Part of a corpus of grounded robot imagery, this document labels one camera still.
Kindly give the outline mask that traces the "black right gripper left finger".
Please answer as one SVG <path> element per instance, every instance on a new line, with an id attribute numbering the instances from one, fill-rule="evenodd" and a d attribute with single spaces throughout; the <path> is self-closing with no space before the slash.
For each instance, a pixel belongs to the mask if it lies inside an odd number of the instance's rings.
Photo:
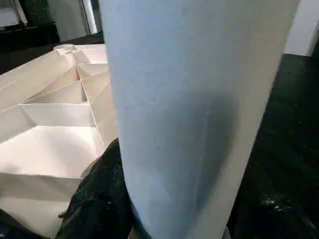
<path id="1" fill-rule="evenodd" d="M 58 239 L 127 239 L 133 210 L 124 180 L 119 140 L 93 164 L 60 214 Z"/>

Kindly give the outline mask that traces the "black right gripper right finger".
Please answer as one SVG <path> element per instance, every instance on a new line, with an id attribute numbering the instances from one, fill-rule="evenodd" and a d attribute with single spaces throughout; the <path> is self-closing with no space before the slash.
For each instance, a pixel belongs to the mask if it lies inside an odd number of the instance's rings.
<path id="1" fill-rule="evenodd" d="M 233 239 L 317 239 L 319 198 L 241 189 L 228 228 Z"/>

